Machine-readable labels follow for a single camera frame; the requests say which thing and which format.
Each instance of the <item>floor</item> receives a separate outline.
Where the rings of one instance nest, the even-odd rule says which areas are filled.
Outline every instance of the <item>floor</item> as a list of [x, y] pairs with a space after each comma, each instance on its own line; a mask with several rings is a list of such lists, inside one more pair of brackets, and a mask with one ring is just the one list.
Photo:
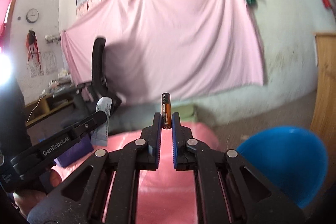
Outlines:
[[214, 133], [224, 150], [236, 148], [250, 136], [272, 127], [297, 126], [309, 129], [315, 108], [316, 92], [263, 114], [216, 126]]

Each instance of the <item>battery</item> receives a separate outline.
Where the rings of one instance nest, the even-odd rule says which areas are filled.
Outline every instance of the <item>battery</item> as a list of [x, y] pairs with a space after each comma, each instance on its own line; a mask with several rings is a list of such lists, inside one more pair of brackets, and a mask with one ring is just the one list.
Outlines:
[[171, 129], [171, 105], [170, 94], [162, 94], [162, 128]]

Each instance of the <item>white wall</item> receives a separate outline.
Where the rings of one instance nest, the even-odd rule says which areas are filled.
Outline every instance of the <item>white wall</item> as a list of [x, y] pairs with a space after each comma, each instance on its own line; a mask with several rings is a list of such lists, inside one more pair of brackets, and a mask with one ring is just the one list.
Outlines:
[[[194, 102], [209, 124], [257, 115], [316, 89], [313, 32], [336, 30], [321, 0], [264, 0], [255, 11], [264, 44], [268, 83], [181, 102]], [[76, 0], [60, 0], [59, 27], [76, 21]]]
[[[26, 49], [26, 37], [30, 29], [33, 29], [36, 34], [39, 51], [42, 54], [53, 51], [56, 55], [58, 70], [63, 68], [60, 44], [47, 45], [44, 39], [45, 35], [58, 34], [58, 4], [59, 0], [16, 0], [15, 3], [11, 23], [10, 51], [15, 74], [26, 104], [38, 99], [41, 92], [48, 87], [48, 83], [56, 79], [58, 74], [56, 72], [47, 75], [46, 64], [42, 60], [44, 75], [31, 78], [30, 70], [27, 69], [28, 51]], [[31, 8], [39, 12], [39, 20], [34, 24], [26, 21], [26, 13]]]

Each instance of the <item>wooden desk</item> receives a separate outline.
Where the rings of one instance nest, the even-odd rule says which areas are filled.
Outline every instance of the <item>wooden desk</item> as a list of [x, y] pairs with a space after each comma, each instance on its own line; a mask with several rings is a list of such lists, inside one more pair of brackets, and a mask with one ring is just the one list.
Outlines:
[[72, 97], [69, 94], [61, 95], [53, 98], [53, 94], [49, 94], [39, 100], [31, 102], [25, 106], [25, 114], [28, 118], [32, 110], [37, 106], [30, 116], [29, 121], [26, 123], [26, 128], [30, 128], [38, 122], [46, 119], [47, 117], [55, 114], [63, 108], [73, 103]]
[[317, 33], [319, 82], [310, 130], [324, 142], [329, 155], [325, 180], [329, 188], [336, 181], [336, 33]]

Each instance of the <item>blue bucket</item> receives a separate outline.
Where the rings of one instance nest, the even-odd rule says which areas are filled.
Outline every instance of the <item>blue bucket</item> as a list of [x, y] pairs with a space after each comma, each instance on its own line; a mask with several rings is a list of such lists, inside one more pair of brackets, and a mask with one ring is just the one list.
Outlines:
[[237, 151], [300, 208], [313, 200], [328, 170], [323, 142], [302, 128], [262, 131], [242, 143]]

